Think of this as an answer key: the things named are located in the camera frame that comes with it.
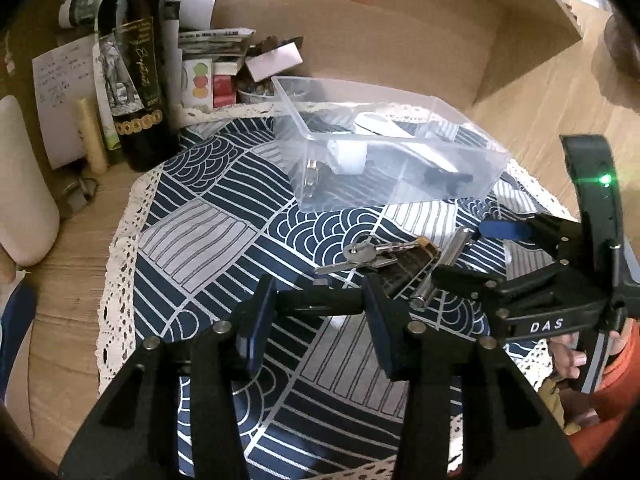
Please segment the person's right hand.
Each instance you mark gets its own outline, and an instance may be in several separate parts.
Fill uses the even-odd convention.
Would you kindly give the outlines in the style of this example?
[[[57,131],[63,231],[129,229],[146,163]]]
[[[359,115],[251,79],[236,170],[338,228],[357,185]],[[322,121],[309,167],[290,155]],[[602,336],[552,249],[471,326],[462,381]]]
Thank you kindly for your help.
[[[577,379],[580,368],[587,363],[584,352],[576,349],[578,333],[563,334],[548,340],[554,370],[562,378]]]

